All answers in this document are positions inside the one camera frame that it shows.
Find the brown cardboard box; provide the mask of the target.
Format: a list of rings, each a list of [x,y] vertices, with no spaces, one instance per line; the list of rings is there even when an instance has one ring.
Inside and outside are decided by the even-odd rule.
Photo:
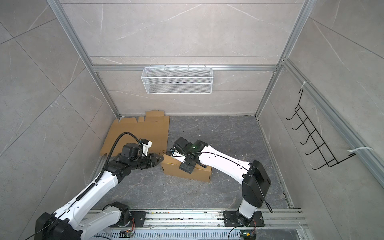
[[[130,132],[138,139],[151,141],[149,153],[162,155],[167,149],[169,126],[170,117],[165,116],[163,111],[148,111],[144,117],[115,120],[107,134],[100,156],[109,154],[118,136],[124,132]]]
[[[189,166],[171,157],[166,151],[163,151],[163,157],[161,166],[165,175],[207,183],[211,181],[212,167],[204,168],[198,164]]]

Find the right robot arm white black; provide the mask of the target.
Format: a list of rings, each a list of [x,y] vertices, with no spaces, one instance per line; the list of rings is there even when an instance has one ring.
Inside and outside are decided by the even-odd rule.
[[[203,141],[191,143],[180,137],[170,149],[169,155],[180,161],[179,169],[191,174],[196,165],[212,167],[236,180],[242,186],[242,202],[236,212],[237,222],[249,225],[257,209],[266,204],[271,180],[262,163],[246,162],[232,158]]]

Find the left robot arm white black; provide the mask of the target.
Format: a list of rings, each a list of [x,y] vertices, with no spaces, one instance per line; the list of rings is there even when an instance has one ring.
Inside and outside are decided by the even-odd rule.
[[[164,157],[149,153],[150,145],[127,144],[123,151],[107,164],[98,177],[67,204],[52,214],[43,213],[35,224],[35,240],[88,240],[100,231],[117,225],[134,226],[129,206],[114,202],[100,213],[85,219],[87,213],[112,188],[133,170],[157,166]]]

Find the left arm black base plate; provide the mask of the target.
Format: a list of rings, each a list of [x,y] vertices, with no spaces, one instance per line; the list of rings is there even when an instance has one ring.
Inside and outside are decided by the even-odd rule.
[[[133,211],[129,212],[128,217],[124,217],[122,225],[119,225],[120,228],[142,228],[146,220],[145,211]]]

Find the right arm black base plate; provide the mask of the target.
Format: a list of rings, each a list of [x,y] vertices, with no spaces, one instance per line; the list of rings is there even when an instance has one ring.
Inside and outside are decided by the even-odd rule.
[[[224,222],[226,227],[264,227],[265,222],[260,211],[254,212],[251,219],[247,219],[239,211],[224,211]]]

